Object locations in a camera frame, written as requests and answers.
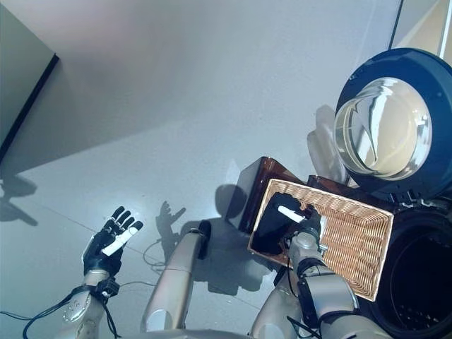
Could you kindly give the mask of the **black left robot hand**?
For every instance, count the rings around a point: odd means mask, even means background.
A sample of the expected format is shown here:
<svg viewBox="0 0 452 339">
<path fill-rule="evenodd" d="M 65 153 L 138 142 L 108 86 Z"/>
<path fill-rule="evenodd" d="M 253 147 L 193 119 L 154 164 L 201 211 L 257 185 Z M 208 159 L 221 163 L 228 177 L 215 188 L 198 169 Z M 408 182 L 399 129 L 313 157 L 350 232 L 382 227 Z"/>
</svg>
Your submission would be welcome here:
<svg viewBox="0 0 452 339">
<path fill-rule="evenodd" d="M 83 274 L 103 270 L 114 277 L 121 268 L 121 257 L 127 242 L 143 227 L 131 212 L 119 206 L 107 219 L 104 226 L 93 235 L 83 252 Z"/>
</svg>

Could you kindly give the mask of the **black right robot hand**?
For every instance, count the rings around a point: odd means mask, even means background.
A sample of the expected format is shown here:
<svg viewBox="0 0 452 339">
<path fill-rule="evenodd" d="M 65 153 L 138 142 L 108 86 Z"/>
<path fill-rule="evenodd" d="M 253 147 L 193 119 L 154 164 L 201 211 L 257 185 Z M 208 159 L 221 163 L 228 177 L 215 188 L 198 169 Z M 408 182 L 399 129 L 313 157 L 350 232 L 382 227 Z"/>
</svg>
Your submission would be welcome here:
<svg viewBox="0 0 452 339">
<path fill-rule="evenodd" d="M 285 206 L 278 206 L 278 212 L 291 220 L 284 239 L 292 239 L 301 233 L 307 233 L 312 235 L 319 244 L 322 235 L 322 216 L 313 205 L 308 205 L 304 210 L 292 210 Z"/>
</svg>

